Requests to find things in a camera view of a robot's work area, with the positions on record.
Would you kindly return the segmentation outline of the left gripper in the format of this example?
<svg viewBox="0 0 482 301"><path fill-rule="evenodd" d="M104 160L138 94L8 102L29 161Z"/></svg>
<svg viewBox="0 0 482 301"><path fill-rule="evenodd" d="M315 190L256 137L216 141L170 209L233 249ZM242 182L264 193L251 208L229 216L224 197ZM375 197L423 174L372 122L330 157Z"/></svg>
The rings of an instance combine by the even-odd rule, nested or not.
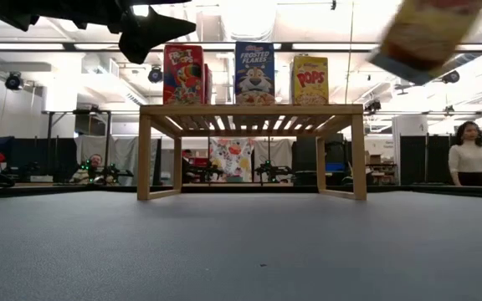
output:
<svg viewBox="0 0 482 301"><path fill-rule="evenodd" d="M138 16L131 5L163 5L188 3L191 0L82 0L71 21L79 29L89 23L104 25L119 35L118 47L134 64L142 64L149 53L146 45L159 45L193 33L196 24L168 17L147 7L146 16Z"/></svg>

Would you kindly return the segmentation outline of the blue Frosted Flakes cereal box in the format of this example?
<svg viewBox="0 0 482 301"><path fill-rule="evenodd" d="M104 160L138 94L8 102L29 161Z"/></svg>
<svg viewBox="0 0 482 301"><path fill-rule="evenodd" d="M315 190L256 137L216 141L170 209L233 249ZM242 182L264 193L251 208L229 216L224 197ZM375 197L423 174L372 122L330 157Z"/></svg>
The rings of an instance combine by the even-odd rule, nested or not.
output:
<svg viewBox="0 0 482 301"><path fill-rule="evenodd" d="M236 105L274 105L274 45L235 44L234 93Z"/></svg>

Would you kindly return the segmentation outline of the yellow Corn Pops cereal box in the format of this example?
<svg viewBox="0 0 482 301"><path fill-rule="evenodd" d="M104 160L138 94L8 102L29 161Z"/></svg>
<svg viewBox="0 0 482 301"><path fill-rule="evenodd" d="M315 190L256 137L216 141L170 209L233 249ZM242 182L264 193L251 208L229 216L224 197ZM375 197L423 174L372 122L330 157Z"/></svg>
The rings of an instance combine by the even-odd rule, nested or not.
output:
<svg viewBox="0 0 482 301"><path fill-rule="evenodd" d="M328 105L328 58L296 55L290 64L293 105Z"/></svg>
<svg viewBox="0 0 482 301"><path fill-rule="evenodd" d="M426 84L441 75L481 10L482 0L404 0L370 63Z"/></svg>

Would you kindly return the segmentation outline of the wooden slatted shelf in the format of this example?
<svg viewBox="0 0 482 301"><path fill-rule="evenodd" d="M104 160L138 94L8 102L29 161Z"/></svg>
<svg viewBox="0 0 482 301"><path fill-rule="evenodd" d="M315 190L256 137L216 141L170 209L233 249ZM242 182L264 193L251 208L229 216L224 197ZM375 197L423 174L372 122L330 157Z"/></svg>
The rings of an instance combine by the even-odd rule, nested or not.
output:
<svg viewBox="0 0 482 301"><path fill-rule="evenodd" d="M326 138L351 129L351 192L326 188ZM151 130L174 142L172 189L151 192ZM184 137L311 136L316 147L316 185L320 194L367 199L362 105L143 105L139 110L137 199L148 201L182 192Z"/></svg>

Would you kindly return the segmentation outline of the white cloth cover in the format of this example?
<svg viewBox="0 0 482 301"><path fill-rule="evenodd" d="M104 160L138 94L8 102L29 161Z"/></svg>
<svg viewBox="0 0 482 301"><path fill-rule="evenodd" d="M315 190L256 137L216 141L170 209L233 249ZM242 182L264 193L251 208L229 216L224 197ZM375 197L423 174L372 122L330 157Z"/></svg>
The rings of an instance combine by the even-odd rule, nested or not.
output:
<svg viewBox="0 0 482 301"><path fill-rule="evenodd" d="M288 166L292 169L292 142L287 139L256 140L253 149L253 168L259 167L265 161L271 161L274 166ZM253 171L254 182L290 183L292 175L277 176L275 181L268 181L267 175L259 176Z"/></svg>
<svg viewBox="0 0 482 301"><path fill-rule="evenodd" d="M78 167L93 154L105 155L105 137L82 135L74 139L77 146L76 157ZM120 170L129 170L133 177L120 177L120 186L135 186L139 163L137 137L111 137L109 164L115 164Z"/></svg>

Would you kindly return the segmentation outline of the colourful printed cloth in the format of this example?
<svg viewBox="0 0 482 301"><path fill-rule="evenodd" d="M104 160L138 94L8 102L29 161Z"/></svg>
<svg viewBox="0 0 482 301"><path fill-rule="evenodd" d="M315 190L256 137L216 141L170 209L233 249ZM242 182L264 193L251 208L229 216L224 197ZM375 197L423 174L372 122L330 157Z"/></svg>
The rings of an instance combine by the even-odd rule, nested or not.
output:
<svg viewBox="0 0 482 301"><path fill-rule="evenodd" d="M251 182L253 146L249 138L211 138L210 162L222 174L215 182Z"/></svg>

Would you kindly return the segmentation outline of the black room partition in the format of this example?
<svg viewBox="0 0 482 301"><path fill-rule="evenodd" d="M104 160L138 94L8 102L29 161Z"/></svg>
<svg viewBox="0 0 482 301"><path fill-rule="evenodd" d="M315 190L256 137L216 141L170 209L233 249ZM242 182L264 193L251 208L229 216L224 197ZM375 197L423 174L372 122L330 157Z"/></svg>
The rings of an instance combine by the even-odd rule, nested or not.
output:
<svg viewBox="0 0 482 301"><path fill-rule="evenodd" d="M326 185L340 186L346 172L343 134L332 134L325 142ZM298 137L292 145L293 184L316 185L316 138Z"/></svg>
<svg viewBox="0 0 482 301"><path fill-rule="evenodd" d="M402 185L451 185L448 160L451 135L401 136L399 176Z"/></svg>
<svg viewBox="0 0 482 301"><path fill-rule="evenodd" d="M77 146L73 138L0 137L5 157L3 174L15 181L30 182L32 176L52 176L67 181L78 169Z"/></svg>

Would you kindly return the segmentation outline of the blue-grey table mat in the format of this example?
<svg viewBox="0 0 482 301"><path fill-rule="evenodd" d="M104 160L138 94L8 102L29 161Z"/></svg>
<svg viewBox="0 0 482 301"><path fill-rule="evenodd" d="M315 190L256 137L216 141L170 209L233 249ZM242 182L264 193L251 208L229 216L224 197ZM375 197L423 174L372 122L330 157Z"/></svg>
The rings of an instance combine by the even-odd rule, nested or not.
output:
<svg viewBox="0 0 482 301"><path fill-rule="evenodd" d="M482 198L0 198L0 301L482 301Z"/></svg>

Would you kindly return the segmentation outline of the black metal rack frame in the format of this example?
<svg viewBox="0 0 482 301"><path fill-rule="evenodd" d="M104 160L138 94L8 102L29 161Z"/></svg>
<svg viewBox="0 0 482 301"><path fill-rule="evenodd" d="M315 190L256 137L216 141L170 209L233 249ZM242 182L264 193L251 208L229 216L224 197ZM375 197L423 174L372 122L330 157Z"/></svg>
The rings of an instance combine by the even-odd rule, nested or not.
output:
<svg viewBox="0 0 482 301"><path fill-rule="evenodd" d="M107 186L109 182L108 179L108 165L109 165L109 154L110 154L110 138L111 138L111 123L112 123L112 112L110 110L99 110L99 109L90 109L90 110L83 110L83 109L75 109L75 110L61 110L61 111L53 111L53 110L45 110L42 111L43 115L48 116L48 127L47 127L47 153L46 153L46 167L45 171L49 174L54 171L52 167L53 156L51 153L51 144L52 144L52 129L53 127L62 120L66 115L88 115L91 117L92 115L107 115L107 121L105 122L105 155L103 156L104 168L102 170L103 174L103 182L104 186Z"/></svg>

